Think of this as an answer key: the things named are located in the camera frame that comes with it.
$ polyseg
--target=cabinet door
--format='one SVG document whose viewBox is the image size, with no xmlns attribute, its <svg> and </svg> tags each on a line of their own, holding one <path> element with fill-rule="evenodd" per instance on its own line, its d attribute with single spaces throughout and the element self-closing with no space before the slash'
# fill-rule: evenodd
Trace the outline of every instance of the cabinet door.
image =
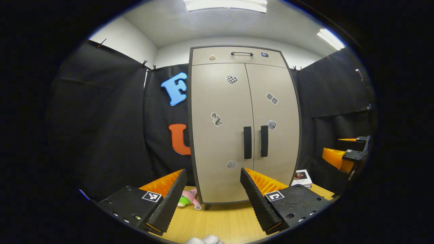
<svg viewBox="0 0 434 244">
<path fill-rule="evenodd" d="M 255 153 L 253 169 L 289 185 L 299 149 L 299 109 L 295 88 L 286 68 L 246 64 L 253 106 Z M 268 129 L 268 155 L 261 157 L 261 126 Z"/>
<path fill-rule="evenodd" d="M 192 66 L 190 92 L 191 156 L 202 202 L 248 200 L 240 183 L 240 169 L 253 168 L 254 139 L 252 103 L 244 64 Z M 244 127 L 247 126 L 251 127 L 252 138 L 247 145 L 251 148 L 250 159 L 244 159 Z"/>
</svg>

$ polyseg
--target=drawer handle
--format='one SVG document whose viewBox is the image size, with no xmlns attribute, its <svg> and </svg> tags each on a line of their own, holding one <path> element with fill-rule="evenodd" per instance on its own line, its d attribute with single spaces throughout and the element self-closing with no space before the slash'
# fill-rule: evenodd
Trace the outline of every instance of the drawer handle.
<svg viewBox="0 0 434 244">
<path fill-rule="evenodd" d="M 234 55 L 234 54 L 236 54 L 236 53 L 248 53 L 248 52 L 231 52 L 230 54 L 231 54 L 231 55 Z"/>
<path fill-rule="evenodd" d="M 244 159 L 252 158 L 252 127 L 244 127 Z"/>
<path fill-rule="evenodd" d="M 261 157 L 268 156 L 268 126 L 261 126 Z"/>
</svg>

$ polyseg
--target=black curtain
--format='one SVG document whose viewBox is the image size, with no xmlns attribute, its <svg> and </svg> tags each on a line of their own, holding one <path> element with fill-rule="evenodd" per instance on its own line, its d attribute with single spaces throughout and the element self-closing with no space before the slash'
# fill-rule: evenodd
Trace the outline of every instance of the black curtain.
<svg viewBox="0 0 434 244">
<path fill-rule="evenodd" d="M 143 138 L 146 69 L 97 46 L 85 41 L 61 65 L 47 120 L 52 166 L 60 167 L 73 187 L 100 201 L 156 177 Z"/>
<path fill-rule="evenodd" d="M 158 177 L 174 171 L 185 169 L 187 185 L 195 186 L 193 165 L 190 155 L 181 155 L 172 148 L 169 125 L 184 124 L 184 144 L 190 146 L 188 135 L 187 99 L 175 106 L 170 106 L 170 97 L 161 84 L 171 77 L 184 72 L 188 75 L 188 64 L 180 64 L 159 68 L 155 72 L 148 71 L 145 83 L 143 103 L 144 137 L 150 153 L 152 170 Z"/>
<path fill-rule="evenodd" d="M 363 81 L 356 69 L 360 70 Z M 307 169 L 314 184 L 341 194 L 348 175 L 322 159 L 322 150 L 335 148 L 339 138 L 374 134 L 376 107 L 369 76 L 362 63 L 346 48 L 302 70 L 291 69 L 290 72 L 302 115 L 297 169 Z"/>
</svg>

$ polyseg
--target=ceiling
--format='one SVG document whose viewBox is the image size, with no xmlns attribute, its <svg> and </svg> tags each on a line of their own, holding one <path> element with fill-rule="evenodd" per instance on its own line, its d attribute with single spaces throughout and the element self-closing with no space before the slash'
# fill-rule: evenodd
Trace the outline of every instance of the ceiling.
<svg viewBox="0 0 434 244">
<path fill-rule="evenodd" d="M 151 0 L 124 14 L 158 48 L 198 38 L 244 36 L 275 40 L 320 56 L 336 51 L 316 34 L 322 26 L 283 0 L 268 0 L 267 13 L 239 9 L 188 12 L 183 0 Z"/>
</svg>

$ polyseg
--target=white wall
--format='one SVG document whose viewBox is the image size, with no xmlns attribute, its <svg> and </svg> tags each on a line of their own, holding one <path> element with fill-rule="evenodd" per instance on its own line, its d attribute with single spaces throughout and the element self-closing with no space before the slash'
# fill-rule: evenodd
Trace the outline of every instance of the white wall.
<svg viewBox="0 0 434 244">
<path fill-rule="evenodd" d="M 99 31 L 89 37 L 89 40 L 102 42 L 104 46 L 110 47 L 123 53 L 140 63 L 148 60 L 146 66 L 152 68 L 157 54 L 157 46 L 139 31 L 126 18 L 119 17 L 102 27 Z"/>
<path fill-rule="evenodd" d="M 297 69 L 306 67 L 318 60 L 321 56 L 314 54 L 308 50 L 292 46 L 287 43 L 251 38 L 251 37 L 215 37 L 195 39 L 187 42 L 177 43 L 174 45 L 160 48 L 154 60 L 156 67 L 171 66 L 176 64 L 188 63 L 190 57 L 190 48 L 193 46 L 206 45 L 246 45 L 258 46 L 282 51 L 283 56 L 290 68 L 297 66 Z"/>
</svg>

